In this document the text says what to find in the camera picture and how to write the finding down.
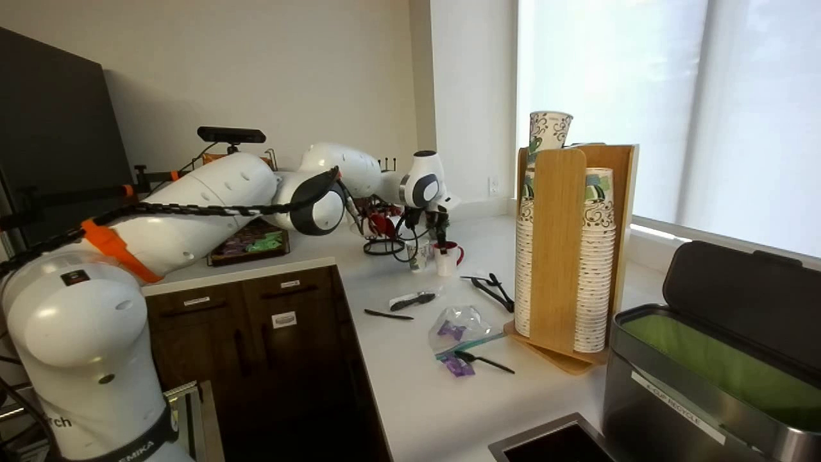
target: window blind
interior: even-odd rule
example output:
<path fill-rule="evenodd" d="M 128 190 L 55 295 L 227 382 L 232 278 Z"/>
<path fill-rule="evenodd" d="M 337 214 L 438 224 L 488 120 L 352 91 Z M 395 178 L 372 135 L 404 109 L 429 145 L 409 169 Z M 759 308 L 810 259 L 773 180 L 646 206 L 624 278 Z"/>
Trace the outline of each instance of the window blind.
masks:
<path fill-rule="evenodd" d="M 518 147 L 638 145 L 633 214 L 821 258 L 821 8 L 813 0 L 522 0 Z"/>

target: dark wood cabinet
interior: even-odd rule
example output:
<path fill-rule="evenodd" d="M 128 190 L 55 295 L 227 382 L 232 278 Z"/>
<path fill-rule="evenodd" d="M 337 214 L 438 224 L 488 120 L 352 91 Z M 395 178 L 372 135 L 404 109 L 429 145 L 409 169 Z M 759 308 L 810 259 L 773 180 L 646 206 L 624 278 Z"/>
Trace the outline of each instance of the dark wood cabinet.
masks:
<path fill-rule="evenodd" d="M 210 380 L 227 450 L 304 453 L 288 431 L 306 427 L 387 459 L 337 267 L 152 295 L 148 326 L 165 389 Z"/>

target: white countertop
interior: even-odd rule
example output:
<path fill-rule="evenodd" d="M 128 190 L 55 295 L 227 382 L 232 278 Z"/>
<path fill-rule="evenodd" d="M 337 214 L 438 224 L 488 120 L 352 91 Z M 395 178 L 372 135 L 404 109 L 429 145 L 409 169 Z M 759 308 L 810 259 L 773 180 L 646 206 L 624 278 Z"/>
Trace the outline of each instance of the white countertop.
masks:
<path fill-rule="evenodd" d="M 515 224 L 510 215 L 455 222 L 450 240 L 464 246 L 459 276 L 495 272 L 505 290 L 515 294 Z M 337 264 L 383 428 L 398 462 L 492 462 L 488 444 L 568 413 L 583 413 L 601 428 L 604 367 L 563 371 L 541 350 L 513 334 L 513 316 L 459 276 L 438 278 L 433 264 L 411 272 L 392 258 L 364 258 L 363 244 L 364 240 L 355 233 L 355 226 L 343 224 L 332 236 L 293 236 L 293 250 L 284 258 L 218 271 L 193 264 L 160 286 L 147 286 L 145 294 L 160 295 Z M 663 276 L 628 264 L 620 305 L 659 300 L 659 282 Z M 437 300 L 409 308 L 411 325 L 364 316 L 364 308 L 384 310 L 391 299 L 419 290 L 433 290 Z M 488 321 L 509 326 L 502 339 L 473 351 L 513 367 L 515 376 L 479 362 L 473 378 L 455 378 L 443 371 L 433 358 L 429 332 L 443 308 L 459 305 L 474 305 Z"/>

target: red object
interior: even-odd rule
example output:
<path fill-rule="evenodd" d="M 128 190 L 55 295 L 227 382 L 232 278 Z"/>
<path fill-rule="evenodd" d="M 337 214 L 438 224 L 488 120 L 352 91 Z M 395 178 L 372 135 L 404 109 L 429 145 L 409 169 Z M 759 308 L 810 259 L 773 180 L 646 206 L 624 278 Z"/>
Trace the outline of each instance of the red object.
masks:
<path fill-rule="evenodd" d="M 366 226 L 369 226 L 369 232 L 378 233 L 378 236 L 391 236 L 391 240 L 395 240 L 392 222 L 391 222 L 387 215 L 383 215 L 383 214 L 366 215 Z"/>
<path fill-rule="evenodd" d="M 97 246 L 105 258 L 112 258 L 118 264 L 123 264 L 130 276 L 136 276 L 145 282 L 156 282 L 160 278 L 139 262 L 118 232 L 107 226 L 97 226 L 94 222 L 83 222 L 84 240 Z"/>

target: cable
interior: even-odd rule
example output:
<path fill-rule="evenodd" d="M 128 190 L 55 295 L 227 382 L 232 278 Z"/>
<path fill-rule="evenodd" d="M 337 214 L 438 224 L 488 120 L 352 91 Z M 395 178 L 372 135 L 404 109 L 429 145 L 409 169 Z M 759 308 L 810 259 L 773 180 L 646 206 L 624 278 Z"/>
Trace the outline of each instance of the cable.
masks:
<path fill-rule="evenodd" d="M 416 228 L 411 228 L 411 236 L 413 236 L 413 250 L 409 253 L 409 258 L 401 258 L 401 253 L 395 253 L 395 255 L 392 255 L 395 262 L 411 264 L 411 262 L 419 258 L 419 233 L 416 233 Z"/>
<path fill-rule="evenodd" d="M 364 236 L 364 224 L 363 224 L 363 215 L 356 210 L 352 190 L 343 182 L 339 182 L 337 189 L 341 190 L 343 210 L 355 218 L 355 224 L 359 228 L 359 236 Z"/>
<path fill-rule="evenodd" d="M 363 250 L 369 258 L 387 258 L 387 255 L 401 255 L 406 244 L 398 240 L 369 240 Z"/>
<path fill-rule="evenodd" d="M 318 189 L 318 194 L 313 194 L 306 200 L 297 203 L 284 203 L 284 206 L 179 206 L 179 203 L 130 203 L 115 210 L 107 210 L 102 215 L 94 215 L 92 222 L 97 226 L 107 226 L 115 224 L 120 218 L 130 218 L 130 215 L 273 215 L 273 214 L 289 214 L 306 206 L 318 203 L 334 186 L 339 186 L 339 167 L 318 174 L 318 180 L 324 182 L 324 189 Z M 30 259 L 55 253 L 65 244 L 79 241 L 84 236 L 83 228 L 73 228 L 65 232 L 39 246 L 30 246 L 25 253 L 14 255 L 7 262 L 0 264 L 0 278 L 6 278 L 7 272 L 28 264 Z"/>
<path fill-rule="evenodd" d="M 18 389 L 24 389 L 24 386 L 7 386 L 6 378 L 0 376 L 0 390 L 6 396 L 11 396 L 24 412 L 28 412 L 33 416 L 30 427 L 25 427 L 24 431 L 7 437 L 0 448 L 7 448 L 15 439 L 24 439 L 25 435 L 33 431 L 33 427 L 39 427 L 46 435 L 46 439 L 52 443 L 52 448 L 55 448 L 55 435 L 52 435 L 48 420 L 18 393 Z"/>
<path fill-rule="evenodd" d="M 200 154 L 195 154 L 188 165 L 179 167 L 179 174 L 188 174 L 188 169 L 193 165 L 197 165 L 197 160 L 202 160 L 209 154 L 209 149 L 212 149 L 218 142 L 210 142 Z"/>

